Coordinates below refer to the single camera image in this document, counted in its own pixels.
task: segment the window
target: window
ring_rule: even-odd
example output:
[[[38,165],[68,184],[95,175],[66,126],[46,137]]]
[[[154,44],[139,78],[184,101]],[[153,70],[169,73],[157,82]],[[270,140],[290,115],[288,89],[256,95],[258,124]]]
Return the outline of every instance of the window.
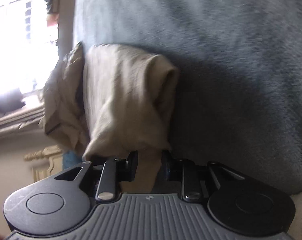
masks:
[[[57,24],[45,0],[0,0],[0,94],[43,88],[58,61]]]

